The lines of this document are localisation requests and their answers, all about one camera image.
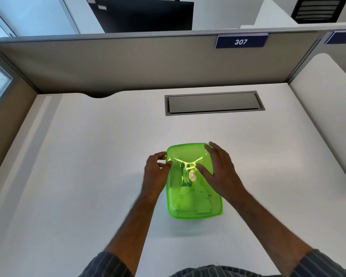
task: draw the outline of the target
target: blue sign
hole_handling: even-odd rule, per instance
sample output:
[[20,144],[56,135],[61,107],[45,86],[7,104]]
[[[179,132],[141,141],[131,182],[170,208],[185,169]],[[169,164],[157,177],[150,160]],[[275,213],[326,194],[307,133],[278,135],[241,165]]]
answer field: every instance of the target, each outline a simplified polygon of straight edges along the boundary
[[335,45],[339,43],[346,43],[346,31],[334,31],[324,44]]
[[268,36],[268,33],[218,35],[215,48],[262,48]]

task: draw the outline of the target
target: green lid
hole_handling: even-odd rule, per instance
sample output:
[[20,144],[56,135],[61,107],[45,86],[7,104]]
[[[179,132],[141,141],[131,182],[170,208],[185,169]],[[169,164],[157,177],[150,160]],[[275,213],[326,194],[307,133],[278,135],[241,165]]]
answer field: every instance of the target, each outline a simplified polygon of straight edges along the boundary
[[166,161],[172,161],[166,184],[167,202],[174,218],[207,218],[222,213],[222,197],[196,168],[200,163],[213,173],[210,154],[204,145],[182,144],[167,149]]

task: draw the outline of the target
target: transparent green box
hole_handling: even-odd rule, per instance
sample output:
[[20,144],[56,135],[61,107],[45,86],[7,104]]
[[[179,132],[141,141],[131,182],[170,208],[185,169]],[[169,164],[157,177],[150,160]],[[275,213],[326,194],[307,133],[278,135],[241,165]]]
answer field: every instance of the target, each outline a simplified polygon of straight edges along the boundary
[[181,144],[167,149],[171,160],[166,190],[169,214],[177,219],[208,218],[222,213],[222,197],[208,184],[196,164],[213,173],[210,154],[204,143]]

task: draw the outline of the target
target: black monitor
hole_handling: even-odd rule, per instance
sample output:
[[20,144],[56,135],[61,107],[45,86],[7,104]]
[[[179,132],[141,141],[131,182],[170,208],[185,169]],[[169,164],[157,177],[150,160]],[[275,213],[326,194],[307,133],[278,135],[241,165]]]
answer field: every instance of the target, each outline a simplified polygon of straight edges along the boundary
[[193,2],[86,1],[105,33],[192,30]]

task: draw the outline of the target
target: white tabletop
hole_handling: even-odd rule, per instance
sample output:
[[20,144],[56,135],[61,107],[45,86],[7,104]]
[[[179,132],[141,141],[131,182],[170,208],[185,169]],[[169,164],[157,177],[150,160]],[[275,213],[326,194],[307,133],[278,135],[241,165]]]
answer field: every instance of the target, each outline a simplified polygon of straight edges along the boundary
[[[164,95],[257,90],[265,111],[165,116]],[[150,154],[215,141],[246,188],[346,268],[346,176],[287,84],[39,95],[0,168],[0,276],[77,276],[140,190]],[[170,217],[162,192],[137,276],[221,264],[278,274],[237,212]]]

